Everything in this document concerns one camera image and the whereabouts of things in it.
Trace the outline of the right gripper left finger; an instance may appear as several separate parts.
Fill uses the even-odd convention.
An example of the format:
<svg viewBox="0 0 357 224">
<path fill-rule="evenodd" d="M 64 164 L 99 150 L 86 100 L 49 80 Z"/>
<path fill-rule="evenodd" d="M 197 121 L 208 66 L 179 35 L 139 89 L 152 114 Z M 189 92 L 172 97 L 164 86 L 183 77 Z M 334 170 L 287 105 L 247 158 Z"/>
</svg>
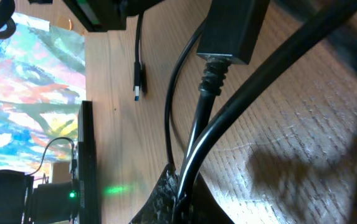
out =
<svg viewBox="0 0 357 224">
<path fill-rule="evenodd" d="M 130 223 L 171 223 L 177 188 L 178 176 L 176 175 L 176 169 L 174 165 L 167 164 L 150 197 L 140 211 L 131 219 Z"/>
</svg>

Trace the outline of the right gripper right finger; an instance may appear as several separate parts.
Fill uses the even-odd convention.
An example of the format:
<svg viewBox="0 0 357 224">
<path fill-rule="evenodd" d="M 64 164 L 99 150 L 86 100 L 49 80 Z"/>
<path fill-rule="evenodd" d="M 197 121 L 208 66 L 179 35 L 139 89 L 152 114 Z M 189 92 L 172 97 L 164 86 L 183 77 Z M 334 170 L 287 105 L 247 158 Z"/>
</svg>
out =
<svg viewBox="0 0 357 224">
<path fill-rule="evenodd" d="M 193 186 L 191 200 L 191 223 L 194 224 L 233 224 L 234 222 L 220 207 L 209 190 L 204 178 L 198 174 Z"/>
</svg>

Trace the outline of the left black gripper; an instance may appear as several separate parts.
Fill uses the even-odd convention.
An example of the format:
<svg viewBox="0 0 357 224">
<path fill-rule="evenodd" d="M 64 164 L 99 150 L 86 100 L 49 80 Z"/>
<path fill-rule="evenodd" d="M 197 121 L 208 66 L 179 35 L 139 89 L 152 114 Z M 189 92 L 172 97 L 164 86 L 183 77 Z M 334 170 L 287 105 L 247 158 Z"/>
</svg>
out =
<svg viewBox="0 0 357 224">
<path fill-rule="evenodd" d="M 163 0 L 64 0 L 88 32 L 125 30 L 126 19 L 135 17 Z"/>
</svg>

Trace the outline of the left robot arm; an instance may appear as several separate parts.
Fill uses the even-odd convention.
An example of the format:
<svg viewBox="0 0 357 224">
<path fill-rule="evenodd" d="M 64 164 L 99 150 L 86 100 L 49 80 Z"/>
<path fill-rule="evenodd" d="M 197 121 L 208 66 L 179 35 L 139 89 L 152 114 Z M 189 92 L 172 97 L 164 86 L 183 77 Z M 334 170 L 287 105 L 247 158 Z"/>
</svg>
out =
<svg viewBox="0 0 357 224">
<path fill-rule="evenodd" d="M 83 37 L 0 2 L 0 223 L 99 223 L 102 197 L 138 188 L 98 183 Z"/>
</svg>

